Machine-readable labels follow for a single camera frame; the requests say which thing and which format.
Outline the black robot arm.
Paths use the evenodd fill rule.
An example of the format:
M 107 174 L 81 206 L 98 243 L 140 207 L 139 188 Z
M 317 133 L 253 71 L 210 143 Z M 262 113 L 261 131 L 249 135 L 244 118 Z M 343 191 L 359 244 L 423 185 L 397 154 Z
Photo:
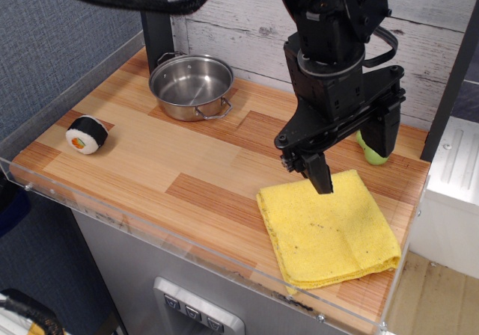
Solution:
M 390 65 L 397 38 L 383 28 L 388 0 L 282 0 L 296 24 L 284 43 L 297 99 L 275 138 L 288 171 L 321 194 L 333 191 L 325 151 L 359 132 L 373 151 L 391 155 L 405 99 L 404 70 Z

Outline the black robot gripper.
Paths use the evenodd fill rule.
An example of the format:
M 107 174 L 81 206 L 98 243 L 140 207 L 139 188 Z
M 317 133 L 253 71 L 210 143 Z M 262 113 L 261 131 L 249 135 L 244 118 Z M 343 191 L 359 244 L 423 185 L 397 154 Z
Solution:
M 284 53 L 297 98 L 296 112 L 275 139 L 288 171 L 303 172 L 318 194 L 334 192 L 323 154 L 350 134 L 360 131 L 368 147 L 388 158 L 400 125 L 400 86 L 404 69 L 398 65 L 364 73 L 364 50 L 345 64 L 318 64 L 306 70 L 299 46 L 285 43 Z

